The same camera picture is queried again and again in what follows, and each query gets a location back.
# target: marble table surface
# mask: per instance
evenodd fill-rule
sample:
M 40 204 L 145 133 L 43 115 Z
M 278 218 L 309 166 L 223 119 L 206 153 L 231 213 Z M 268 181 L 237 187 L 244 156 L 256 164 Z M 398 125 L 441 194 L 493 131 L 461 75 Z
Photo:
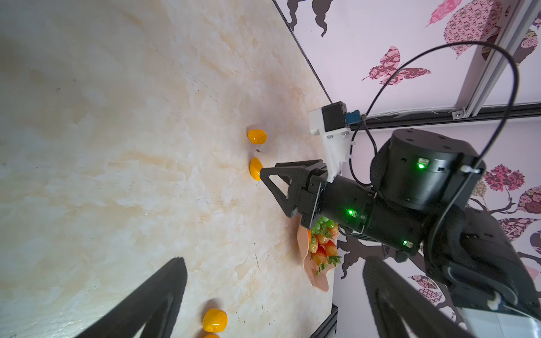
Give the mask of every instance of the marble table surface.
M 272 1 L 1 8 L 0 337 L 73 337 L 176 256 L 174 337 L 209 301 L 222 338 L 309 337 L 332 294 L 248 163 L 322 158 L 328 100 Z

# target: wallpaper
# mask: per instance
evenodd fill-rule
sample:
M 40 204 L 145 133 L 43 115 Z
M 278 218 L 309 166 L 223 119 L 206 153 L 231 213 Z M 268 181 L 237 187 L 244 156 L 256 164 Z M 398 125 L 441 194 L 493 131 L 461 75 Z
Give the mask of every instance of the wallpaper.
M 365 260 L 370 256 L 376 256 L 385 260 L 387 258 L 394 257 L 396 252 L 394 249 L 383 244 L 374 245 L 374 243 L 359 241 L 351 236 L 343 238 L 345 241 L 337 241 L 337 247 L 346 252 L 346 254 L 344 254 L 344 262 L 341 266 L 342 271 L 344 272 L 341 279 L 345 279 L 347 277 L 348 269 L 353 264 L 357 263 L 359 259 Z M 406 280 L 410 281 L 411 284 L 414 284 L 413 286 L 417 289 L 417 291 L 431 303 L 433 303 L 437 309 L 444 309 L 443 312 L 447 314 L 455 323 L 464 323 L 464 320 L 456 311 L 453 303 L 451 302 L 451 297 L 445 285 L 425 276 L 425 261 L 424 257 L 422 256 L 422 250 L 420 251 L 420 254 L 411 257 L 409 261 L 415 264 L 415 266 L 422 271 L 422 274 L 415 274 L 415 270 L 411 269 L 408 273 L 402 273 L 401 275 L 406 278 Z M 340 284 L 335 283 L 335 287 L 340 287 Z
M 517 100 L 521 103 L 541 102 L 539 94 L 539 79 L 541 78 L 541 51 L 536 50 L 538 44 L 539 27 L 541 26 L 541 12 L 533 20 L 529 30 L 526 32 L 520 42 L 520 46 L 513 54 L 513 58 L 518 63 L 520 72 L 520 86 L 518 88 Z M 487 41 L 494 42 L 500 32 L 499 27 L 492 33 Z M 483 58 L 487 59 L 489 51 L 483 50 Z M 506 67 L 498 82 L 490 92 L 485 101 L 485 105 L 506 104 L 511 93 L 511 83 L 513 77 L 509 66 Z
M 515 0 L 276 2 L 331 100 L 345 102 L 350 111 L 366 110 L 396 70 L 427 49 L 495 41 L 516 5 Z M 537 45 L 536 35 L 525 39 L 527 50 L 517 56 Z M 465 106 L 489 53 L 461 45 L 422 57 L 392 80 L 394 86 L 384 90 L 373 114 Z
M 479 181 L 470 198 L 470 207 L 479 207 L 491 214 L 498 220 L 507 238 L 514 244 L 519 239 L 528 226 L 541 221 L 541 185 L 525 188 L 526 177 L 519 170 L 512 170 L 503 164 L 494 167 L 488 171 L 484 179 Z M 521 193 L 518 199 L 513 201 L 510 192 L 517 190 Z M 491 205 L 489 209 L 485 200 L 487 192 L 496 193 L 498 204 Z M 513 217 L 509 215 L 527 213 L 526 217 Z M 530 245 L 533 250 L 541 254 L 541 230 L 530 235 Z M 520 258 L 526 265 L 530 277 L 535 281 L 541 273 L 541 257 L 527 253 L 528 247 L 514 245 Z M 537 289 L 537 295 L 541 298 L 541 288 Z

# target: yellow plastic fruit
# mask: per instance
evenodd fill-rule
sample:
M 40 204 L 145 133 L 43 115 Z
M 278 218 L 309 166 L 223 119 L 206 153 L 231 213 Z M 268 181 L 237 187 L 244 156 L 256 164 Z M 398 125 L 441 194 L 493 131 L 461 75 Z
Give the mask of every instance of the yellow plastic fruit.
M 263 169 L 263 164 L 261 164 L 261 161 L 259 161 L 259 158 L 254 157 L 252 161 L 250 162 L 250 174 L 256 181 L 260 181 L 261 178 L 259 177 L 259 173 L 261 172 L 261 169 Z
M 248 139 L 253 144 L 263 144 L 267 142 L 267 133 L 261 129 L 253 129 L 248 132 Z
M 203 318 L 203 330 L 206 332 L 222 332 L 226 326 L 227 314 L 222 310 L 210 309 Z

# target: strawberry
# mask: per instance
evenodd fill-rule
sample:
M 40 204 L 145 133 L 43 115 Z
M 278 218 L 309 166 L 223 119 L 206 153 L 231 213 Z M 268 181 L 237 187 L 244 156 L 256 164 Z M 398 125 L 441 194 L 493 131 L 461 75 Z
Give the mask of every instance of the strawberry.
M 323 234 L 317 234 L 315 237 L 318 239 L 319 245 L 321 246 L 324 246 L 329 242 L 329 238 L 325 237 Z
M 315 252 L 318 251 L 318 246 L 318 239 L 315 236 L 312 236 L 312 238 L 310 239 L 310 244 L 308 245 L 308 251 L 310 251 L 312 254 L 315 254 Z
M 329 229 L 329 233 L 331 234 L 331 237 L 334 237 L 338 233 L 338 226 L 334 226 L 334 228 Z
M 312 255 L 312 259 L 319 266 L 318 272 L 316 272 L 316 275 L 319 275 L 320 272 L 325 270 L 327 263 L 329 262 L 325 249 L 322 246 L 319 246 L 315 254 Z
M 333 241 L 329 241 L 327 244 L 325 244 L 325 253 L 328 256 L 329 264 L 332 264 L 334 266 L 340 264 L 340 258 L 342 257 L 338 255 L 338 248 Z
M 324 249 L 327 256 L 338 256 L 338 248 L 333 241 L 329 241 L 327 244 L 325 244 Z

